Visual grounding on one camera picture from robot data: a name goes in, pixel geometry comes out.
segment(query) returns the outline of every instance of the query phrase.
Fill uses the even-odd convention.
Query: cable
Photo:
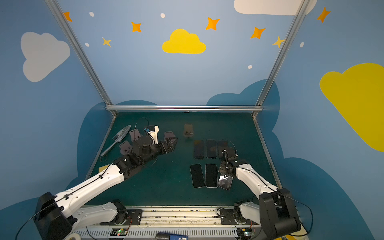
[[[218,215],[218,214],[217,214],[217,211],[219,211],[220,209],[225,209],[225,208],[223,208],[223,207],[219,207],[218,209],[216,209],[216,215]]]
[[[139,118],[139,119],[137,120],[137,122],[136,122],[136,124],[135,124],[135,128],[134,128],[134,130],[136,129],[137,123],[138,123],[139,120],[142,119],[142,118],[144,118],[144,117],[141,117],[141,118]],[[147,118],[144,118],[144,119],[146,119],[147,122],[148,122],[148,125],[147,125],[147,127],[145,128],[145,130],[147,130],[147,129],[149,128],[149,120],[148,120]],[[133,141],[135,141],[135,140],[136,140],[136,131],[133,132]]]
[[[150,165],[150,167],[152,167],[152,166],[153,166],[153,164],[155,164],[155,163],[156,163],[156,161],[157,161],[157,158],[156,158],[155,162],[154,162],[154,163],[152,163],[152,164]]]
[[[307,231],[307,233],[306,234],[303,234],[303,235],[291,235],[291,234],[289,234],[289,235],[291,235],[291,236],[294,236],[294,237],[303,237],[303,236],[306,236],[306,235],[308,235],[310,232],[311,232],[311,230],[312,230],[312,227],[313,227],[313,212],[312,212],[312,209],[309,207],[309,206],[307,206],[307,205],[305,205],[304,203],[302,203],[302,202],[299,202],[299,201],[297,201],[297,200],[295,200],[295,199],[293,199],[293,198],[291,198],[291,197],[289,197],[289,196],[286,196],[286,195],[284,195],[284,194],[282,194],[282,193],[279,193],[279,192],[277,192],[276,190],[273,190],[272,188],[270,188],[262,179],[261,179],[261,177],[258,175],[258,174],[256,174],[255,172],[252,172],[251,170],[249,170],[249,169],[246,169],[246,168],[242,168],[242,167],[237,167],[237,168],[239,168],[239,169],[245,169],[245,170],[247,170],[247,171],[249,171],[249,172],[251,172],[251,173],[253,173],[253,174],[255,174],[263,183],[264,183],[264,185],[266,185],[269,189],[271,189],[272,191],[274,191],[274,192],[276,192],[277,194],[279,194],[279,195],[282,195],[282,196],[284,196],[284,197],[287,197],[287,198],[289,198],[289,199],[291,199],[291,200],[293,200],[293,201],[295,201],[295,202],[297,202],[297,203],[299,203],[299,204],[302,204],[302,205],[304,205],[304,206],[306,206],[309,210],[310,210],[310,212],[311,212],[311,226],[310,226],[310,228],[309,228],[309,230]]]
[[[129,219],[131,220],[131,223],[130,223],[129,226],[128,226],[127,236],[128,236],[129,228],[131,227],[131,224],[132,224],[132,218],[131,218],[130,216],[128,216],[128,217],[129,217]]]
[[[88,231],[88,226],[86,226],[85,228],[87,229],[87,233],[88,233],[88,235],[89,235],[91,238],[93,238],[93,239],[95,239],[95,240],[98,240],[98,239],[96,239],[96,238],[94,238],[94,237],[91,236],[91,234],[90,234],[89,231]]]
[[[233,147],[235,148],[235,151],[236,151],[236,146],[233,144],[233,142],[232,141],[230,141],[231,143],[232,143],[232,145],[233,145]]]
[[[243,167],[236,167],[236,168],[238,168],[238,169],[244,169],[244,170],[247,170],[247,171],[249,171],[249,172],[255,174],[255,175],[260,179],[260,181],[262,181],[262,182],[264,183],[264,185],[266,185],[269,189],[271,189],[272,191],[275,192],[275,190],[273,190],[272,188],[270,188],[270,187],[269,187],[269,186],[262,180],[262,178],[261,178],[258,174],[256,174],[255,172],[252,172],[251,170],[246,169],[246,168],[243,168]]]
[[[23,228],[23,227],[24,227],[24,226],[25,226],[25,225],[26,225],[32,218],[34,218],[34,216],[38,215],[40,212],[42,212],[42,211],[44,211],[45,209],[49,208],[50,206],[52,206],[53,204],[57,203],[58,201],[63,200],[64,198],[67,198],[69,195],[74,194],[75,192],[77,192],[78,190],[82,189],[83,187],[90,185],[91,183],[93,183],[94,181],[98,180],[99,178],[102,179],[102,178],[103,178],[103,175],[107,172],[107,169],[109,168],[110,165],[108,165],[108,167],[105,169],[105,171],[103,172],[103,174],[99,175],[98,178],[96,178],[96,179],[94,179],[93,181],[91,181],[91,182],[85,184],[85,185],[82,186],[82,187],[79,187],[78,189],[76,189],[75,191],[71,192],[70,194],[65,194],[64,197],[60,198],[59,200],[57,200],[57,201],[51,203],[51,204],[48,205],[47,207],[45,207],[45,208],[41,209],[40,211],[38,211],[37,213],[35,213],[30,219],[28,219],[28,220],[27,220],[27,221],[26,221],[26,222],[19,228],[19,230],[18,230],[17,233],[16,233],[15,240],[17,240],[17,236],[19,235],[21,229],[22,229],[22,228]]]

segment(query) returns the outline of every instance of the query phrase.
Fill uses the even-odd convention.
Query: smartphone
[[[216,164],[205,165],[205,181],[206,187],[217,188],[217,166]]]
[[[222,173],[220,174],[220,178],[218,180],[218,186],[222,189],[229,190],[231,189],[233,177],[228,174]]]
[[[193,188],[200,188],[205,186],[203,170],[201,169],[200,163],[192,164],[190,166],[191,176],[192,176],[192,185]]]
[[[204,159],[204,140],[195,140],[193,142],[193,158]]]
[[[228,141],[220,140],[217,142],[218,158],[224,160],[223,150],[228,147]]]
[[[216,158],[216,140],[207,140],[207,158]]]

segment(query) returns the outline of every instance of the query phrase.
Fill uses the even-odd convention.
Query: black cable
[[[142,118],[144,118],[144,117],[141,117],[141,118],[139,118],[139,119],[137,120],[137,122],[136,122],[136,124],[135,124],[135,128],[134,128],[134,130],[136,129],[137,123],[138,123],[139,120],[142,119]],[[147,130],[147,129],[149,129],[149,120],[148,120],[147,118],[144,118],[144,119],[147,120],[147,122],[148,122],[148,125],[147,125],[147,127],[145,128],[145,129]],[[133,132],[133,141],[135,141],[135,140],[136,140],[136,131]]]
[[[91,236],[91,234],[90,234],[89,231],[88,231],[88,226],[86,226],[85,228],[87,229],[87,233],[88,233],[88,235],[89,235],[92,239],[98,240],[98,239],[96,239],[96,238],[94,238],[94,237]]]
[[[219,207],[218,209],[216,209],[216,215],[218,215],[217,214],[217,211],[219,211],[220,209],[225,209],[225,208],[223,208],[223,207]]]
[[[269,189],[271,189],[272,191],[277,192],[276,190],[273,190],[272,188],[270,188],[270,187],[269,187],[269,186],[268,186],[268,185],[261,179],[261,177],[260,177],[258,174],[256,174],[255,172],[252,172],[251,170],[246,169],[246,168],[242,168],[242,167],[237,167],[237,168],[239,168],[239,169],[245,169],[245,170],[247,170],[247,171],[249,171],[249,172],[255,174],[255,175],[256,175],[256,176],[257,176],[257,177],[264,183],[264,185],[266,185],[266,186],[267,186]],[[299,201],[297,201],[297,200],[294,200],[293,198],[291,198],[291,197],[289,197],[289,196],[286,196],[286,195],[284,195],[284,194],[282,194],[282,193],[279,193],[279,192],[277,192],[277,194],[282,195],[282,196],[284,196],[284,197],[287,197],[287,198],[289,198],[289,199],[291,199],[291,200],[293,200],[293,201],[295,201],[295,202],[297,202],[297,203],[299,203],[299,204],[302,204],[302,205],[306,206],[306,207],[310,210],[310,212],[311,212],[311,226],[310,226],[309,230],[307,231],[307,233],[306,233],[306,234],[303,234],[303,235],[291,235],[291,234],[289,234],[289,235],[294,236],[294,237],[303,237],[303,236],[308,235],[308,234],[311,232],[312,227],[313,227],[313,212],[312,212],[312,209],[311,209],[309,206],[305,205],[304,203],[299,202]]]
[[[93,181],[91,181],[91,182],[85,184],[84,186],[82,186],[82,187],[76,189],[75,191],[71,192],[70,194],[65,194],[64,197],[60,198],[59,200],[55,201],[54,203],[51,203],[51,204],[48,205],[47,207],[45,207],[45,208],[41,209],[40,211],[38,211],[37,213],[35,213],[30,219],[28,219],[28,220],[27,220],[27,221],[26,221],[26,222],[19,228],[19,230],[18,230],[17,233],[16,233],[15,240],[17,240],[17,236],[19,235],[21,229],[22,229],[22,228],[23,228],[23,227],[24,227],[24,226],[25,226],[25,225],[26,225],[32,218],[34,218],[34,216],[38,215],[40,212],[42,212],[42,211],[44,211],[45,209],[49,208],[50,206],[52,206],[53,204],[57,203],[58,201],[63,200],[64,198],[67,198],[69,195],[74,194],[75,192],[77,192],[78,190],[82,189],[83,187],[90,185],[91,183],[93,183],[94,181],[98,180],[99,178],[102,179],[102,178],[103,178],[103,175],[107,172],[107,169],[109,168],[109,166],[110,166],[110,165],[108,165],[108,167],[105,169],[104,173],[101,174],[101,175],[99,175],[98,178],[96,178],[96,179],[94,179]]]

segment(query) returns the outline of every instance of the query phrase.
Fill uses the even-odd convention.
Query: yellow cloud
[[[169,41],[163,43],[163,51],[166,53],[203,53],[206,48],[196,34],[184,29],[176,29]]]
[[[384,152],[384,67],[362,63],[329,72],[320,88],[364,142]]]

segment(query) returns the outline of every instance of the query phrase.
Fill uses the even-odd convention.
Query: metal frame
[[[104,147],[105,141],[107,140],[107,137],[108,137],[109,133],[111,132],[111,129],[112,129],[112,126],[113,126],[115,120],[116,120],[116,116],[113,116],[112,121],[111,121],[111,123],[109,124],[107,133],[106,133],[105,136],[104,136],[103,142],[101,143],[101,145],[100,145],[100,147],[99,147],[99,150],[97,151],[97,154],[96,154],[96,156],[95,156],[95,159],[93,160],[93,163],[92,163],[92,165],[91,165],[91,168],[88,170],[88,173],[87,173],[87,175],[85,176],[84,181],[91,177],[93,168],[95,167],[95,165],[96,165],[96,163],[97,163],[97,160],[99,159],[99,156],[100,156],[100,154],[101,154],[101,150],[102,150],[103,147]]]
[[[261,111],[262,106],[107,105],[109,111]]]
[[[302,0],[301,4],[299,6],[299,9],[296,12],[295,18],[293,19],[292,24],[291,24],[291,26],[288,30],[288,33],[285,37],[284,44],[283,44],[282,48],[280,49],[279,54],[277,55],[277,58],[275,60],[275,63],[273,64],[272,70],[269,73],[269,76],[267,78],[267,81],[265,82],[264,87],[263,87],[263,89],[262,89],[262,91],[261,91],[261,93],[257,99],[257,102],[256,102],[257,106],[263,105],[263,102],[264,102],[269,90],[272,87],[273,81],[275,80],[277,73],[279,72],[279,69],[280,69],[281,65],[283,64],[283,61],[284,61],[284,59],[288,53],[288,50],[291,47],[292,42],[293,42],[297,32],[299,31],[299,28],[300,28],[302,22],[304,20],[304,17],[306,15],[305,12],[306,12],[309,1],[310,0]],[[256,115],[257,115],[256,111],[252,112],[252,116],[256,117]]]
[[[257,134],[259,134],[259,138],[260,138],[260,141],[262,143],[262,146],[263,146],[266,158],[268,160],[269,166],[271,167],[271,170],[272,170],[272,173],[273,173],[273,177],[275,178],[276,185],[277,185],[278,188],[281,189],[281,188],[283,188],[283,186],[281,185],[281,182],[280,182],[279,176],[277,175],[277,172],[276,172],[275,166],[273,164],[271,155],[269,154],[268,148],[267,148],[267,146],[265,144],[262,131],[260,130],[259,124],[257,123],[256,117],[252,117],[252,118],[253,118],[253,123],[255,124],[255,127],[256,127],[256,130],[257,130]]]
[[[73,29],[71,28],[71,25],[69,25],[67,19],[64,17],[63,11],[59,3],[56,0],[45,0],[45,2],[48,5],[48,8],[51,10],[53,16],[55,17],[57,23],[63,30],[65,36],[68,38],[68,41],[70,42],[75,53],[79,57],[80,62],[83,64],[96,89],[99,91],[99,94],[101,95],[105,104],[112,105],[113,103],[111,99],[109,98],[107,92],[104,89],[104,86],[102,85],[99,77],[96,74],[96,71],[93,69],[91,62],[89,61],[87,55],[81,47],[81,44],[77,39]],[[111,113],[113,116],[116,116],[116,112],[111,111]]]

